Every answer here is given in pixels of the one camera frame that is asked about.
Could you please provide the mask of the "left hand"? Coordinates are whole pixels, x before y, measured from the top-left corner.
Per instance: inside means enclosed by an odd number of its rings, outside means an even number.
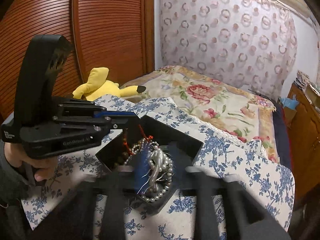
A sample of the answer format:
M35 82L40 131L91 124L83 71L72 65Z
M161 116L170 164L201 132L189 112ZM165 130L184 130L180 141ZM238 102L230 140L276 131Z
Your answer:
M31 159L27 156L21 144L4 143L4 155L8 163L19 168L23 163L29 164L37 171L34 174L36 181L43 181L53 177L58 164L58 158L52 157L47 159Z

